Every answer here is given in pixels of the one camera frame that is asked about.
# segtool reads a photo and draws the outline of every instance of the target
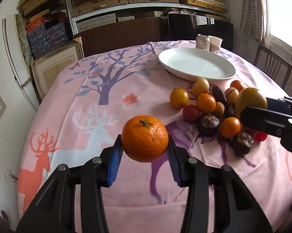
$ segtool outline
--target white plate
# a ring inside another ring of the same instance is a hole
[[[225,81],[236,75],[235,67],[223,57],[196,48],[172,48],[159,54],[159,61],[170,73],[185,80],[204,77],[210,83]]]

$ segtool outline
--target table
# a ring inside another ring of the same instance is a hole
[[[174,88],[190,91],[192,82],[162,68],[158,55],[165,49],[195,47],[194,41],[157,42],[133,46],[79,60],[65,68],[42,102],[29,131],[18,180],[20,215],[39,187],[59,164],[83,165],[112,145],[125,122],[137,115],[159,118],[178,146],[205,164],[229,164],[241,177],[265,212],[273,229],[287,218],[292,202],[292,154],[268,136],[243,158],[217,137],[200,136],[173,109]],[[285,92],[246,60],[227,50],[219,55],[236,68],[236,77],[259,88],[267,97]],[[226,90],[231,81],[218,84]],[[210,187],[209,231],[214,221]],[[164,154],[152,163],[138,163],[123,154],[117,179],[102,189],[111,233],[180,232],[187,189],[173,181]],[[80,232],[80,187],[76,187],[76,231]]]

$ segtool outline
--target can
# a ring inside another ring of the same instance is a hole
[[[196,48],[209,51],[210,50],[209,36],[198,34],[196,38]]]

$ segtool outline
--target pile of fruit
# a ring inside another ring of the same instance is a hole
[[[209,82],[199,78],[192,86],[191,93],[197,97],[196,105],[189,105],[189,95],[184,89],[175,89],[170,103],[175,109],[183,109],[187,122],[196,123],[204,136],[219,133],[231,140],[231,147],[237,156],[250,152],[254,143],[267,139],[267,134],[243,128],[239,120],[241,111],[247,106],[267,109],[266,97],[256,88],[248,88],[235,80],[223,92],[218,86],[210,88]]]

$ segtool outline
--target paper cup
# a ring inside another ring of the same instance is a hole
[[[209,38],[210,38],[210,52],[218,53],[223,40],[219,37],[214,37],[214,36],[209,36]]]

